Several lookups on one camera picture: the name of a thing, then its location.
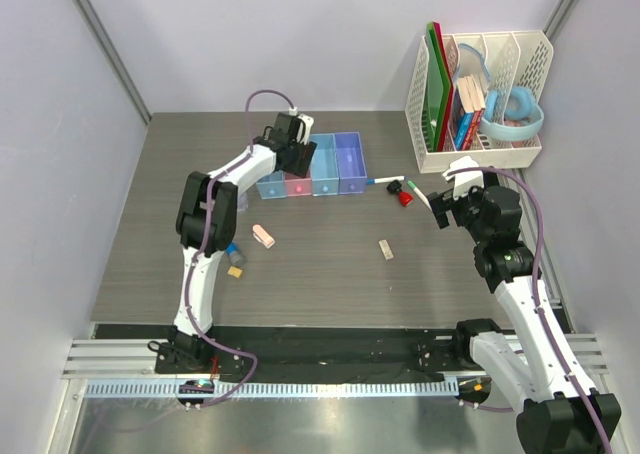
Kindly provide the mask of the light blue drawer box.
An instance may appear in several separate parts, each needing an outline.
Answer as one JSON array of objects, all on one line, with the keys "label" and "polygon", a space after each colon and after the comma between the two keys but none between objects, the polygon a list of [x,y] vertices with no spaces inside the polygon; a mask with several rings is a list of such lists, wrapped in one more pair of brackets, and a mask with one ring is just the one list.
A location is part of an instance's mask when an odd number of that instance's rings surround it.
[{"label": "light blue drawer box", "polygon": [[262,200],[282,199],[287,197],[282,171],[273,172],[259,179],[255,184]]}]

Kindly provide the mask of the pink drawer box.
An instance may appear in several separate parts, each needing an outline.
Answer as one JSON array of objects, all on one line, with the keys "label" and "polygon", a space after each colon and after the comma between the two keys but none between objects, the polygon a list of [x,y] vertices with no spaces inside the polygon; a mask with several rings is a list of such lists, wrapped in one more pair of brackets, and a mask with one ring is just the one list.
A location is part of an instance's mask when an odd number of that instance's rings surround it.
[{"label": "pink drawer box", "polygon": [[311,196],[313,193],[310,172],[307,172],[302,177],[285,173],[284,186],[288,197]]}]

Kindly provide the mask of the clear tape roll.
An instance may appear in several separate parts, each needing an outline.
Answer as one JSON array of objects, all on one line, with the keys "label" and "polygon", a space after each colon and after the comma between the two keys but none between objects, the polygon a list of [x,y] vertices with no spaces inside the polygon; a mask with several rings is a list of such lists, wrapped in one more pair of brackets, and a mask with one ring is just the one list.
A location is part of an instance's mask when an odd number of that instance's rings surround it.
[{"label": "clear tape roll", "polygon": [[248,197],[245,193],[238,197],[237,212],[244,213],[249,207]]}]

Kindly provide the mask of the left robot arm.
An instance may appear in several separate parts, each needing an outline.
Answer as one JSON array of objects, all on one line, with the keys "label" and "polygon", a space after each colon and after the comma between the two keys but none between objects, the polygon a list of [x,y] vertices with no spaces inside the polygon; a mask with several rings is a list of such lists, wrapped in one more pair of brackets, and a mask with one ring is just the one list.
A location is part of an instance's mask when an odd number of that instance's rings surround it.
[{"label": "left robot arm", "polygon": [[176,218],[184,260],[181,299],[165,342],[151,341],[156,371],[200,373],[222,348],[209,334],[220,261],[236,234],[239,197],[277,171],[306,175],[316,150],[314,119],[291,109],[252,139],[235,159],[213,171],[187,177]]}]

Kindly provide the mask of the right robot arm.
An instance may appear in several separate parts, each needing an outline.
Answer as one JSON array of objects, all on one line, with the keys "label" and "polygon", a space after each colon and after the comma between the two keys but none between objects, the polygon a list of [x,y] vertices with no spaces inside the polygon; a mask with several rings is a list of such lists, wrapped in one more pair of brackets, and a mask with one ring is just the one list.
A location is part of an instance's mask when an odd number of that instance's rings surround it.
[{"label": "right robot arm", "polygon": [[519,194],[501,185],[428,197],[439,227],[454,220],[472,237],[475,267],[510,319],[515,351],[491,319],[461,321],[451,345],[457,365],[480,366],[516,415],[527,453],[609,453],[621,417],[611,393],[584,371],[553,313],[534,253],[520,239]]}]

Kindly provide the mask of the pink eraser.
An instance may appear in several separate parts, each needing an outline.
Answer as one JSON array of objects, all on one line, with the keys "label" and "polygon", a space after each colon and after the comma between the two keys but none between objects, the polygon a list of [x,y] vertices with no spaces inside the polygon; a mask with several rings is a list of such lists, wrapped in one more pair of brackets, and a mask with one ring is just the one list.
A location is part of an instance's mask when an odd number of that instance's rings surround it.
[{"label": "pink eraser", "polygon": [[266,249],[270,249],[275,245],[275,239],[273,236],[260,224],[254,224],[252,226],[252,235]]}]

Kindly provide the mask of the purple drawer box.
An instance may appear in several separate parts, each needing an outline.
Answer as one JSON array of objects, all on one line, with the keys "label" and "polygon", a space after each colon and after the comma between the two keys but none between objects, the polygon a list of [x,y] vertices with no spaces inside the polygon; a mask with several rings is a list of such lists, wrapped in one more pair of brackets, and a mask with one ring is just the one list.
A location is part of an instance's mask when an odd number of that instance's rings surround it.
[{"label": "purple drawer box", "polygon": [[336,133],[334,139],[339,175],[338,192],[342,195],[363,193],[368,175],[360,134],[358,132]]}]

